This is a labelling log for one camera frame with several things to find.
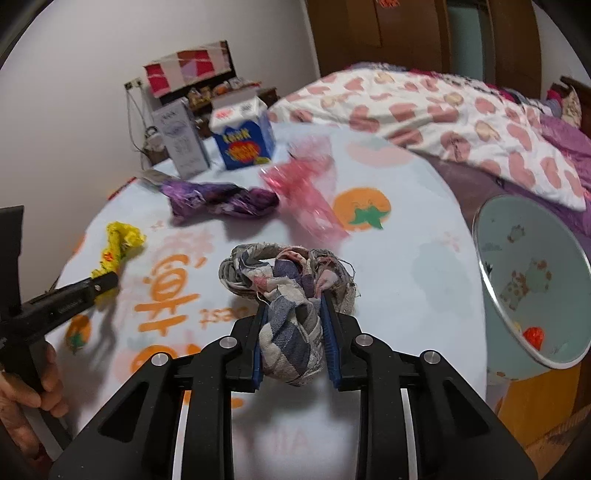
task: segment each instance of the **bed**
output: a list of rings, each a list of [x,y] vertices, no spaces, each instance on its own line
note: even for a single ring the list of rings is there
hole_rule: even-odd
[[[371,131],[418,153],[450,186],[469,228],[489,198],[530,197],[558,215],[591,258],[591,88],[568,77],[561,82],[555,92],[564,98],[574,89],[580,99],[580,130],[547,115],[539,101],[516,105],[483,82],[369,63],[288,95],[269,115]]]

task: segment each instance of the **red object in bowl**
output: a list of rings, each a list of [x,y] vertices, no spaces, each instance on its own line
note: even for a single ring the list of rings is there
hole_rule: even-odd
[[[541,327],[530,327],[525,332],[523,332],[523,338],[525,338],[537,351],[540,351],[542,348],[544,336],[544,329]]]

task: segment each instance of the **checkered fabric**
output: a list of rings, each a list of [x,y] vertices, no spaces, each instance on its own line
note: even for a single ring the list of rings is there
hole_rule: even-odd
[[[264,262],[274,258],[273,265]],[[301,386],[324,365],[320,296],[330,290],[335,309],[353,310],[356,286],[329,250],[277,244],[238,245],[220,265],[219,278],[231,292],[269,303],[268,322],[259,333],[263,372]]]

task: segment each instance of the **orange fruit print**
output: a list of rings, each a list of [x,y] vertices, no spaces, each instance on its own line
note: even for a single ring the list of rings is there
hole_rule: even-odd
[[[386,195],[378,189],[360,187],[339,193],[333,211],[345,230],[383,230],[382,224],[388,219],[392,207]]]
[[[92,324],[86,315],[76,315],[66,331],[66,345],[72,353],[84,347],[90,339]]]

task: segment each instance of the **cardboard box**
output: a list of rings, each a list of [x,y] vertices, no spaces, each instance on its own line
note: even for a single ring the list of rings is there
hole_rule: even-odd
[[[256,96],[215,109],[209,129],[228,170],[260,165],[272,159],[275,137],[267,118],[267,106]]]
[[[179,177],[189,179],[209,168],[209,157],[186,98],[156,110],[154,123],[162,133],[164,145]]]

